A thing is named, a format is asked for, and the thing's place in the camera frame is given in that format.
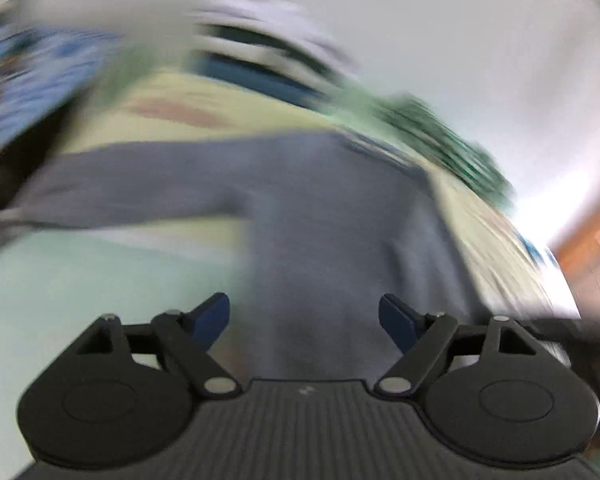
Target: wooden furniture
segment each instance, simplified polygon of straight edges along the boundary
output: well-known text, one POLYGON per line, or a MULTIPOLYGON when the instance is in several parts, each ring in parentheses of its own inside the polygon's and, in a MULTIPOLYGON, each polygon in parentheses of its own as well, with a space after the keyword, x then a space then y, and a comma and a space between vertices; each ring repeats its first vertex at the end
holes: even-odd
POLYGON ((583 317, 600 317, 600 202, 554 251, 583 317))

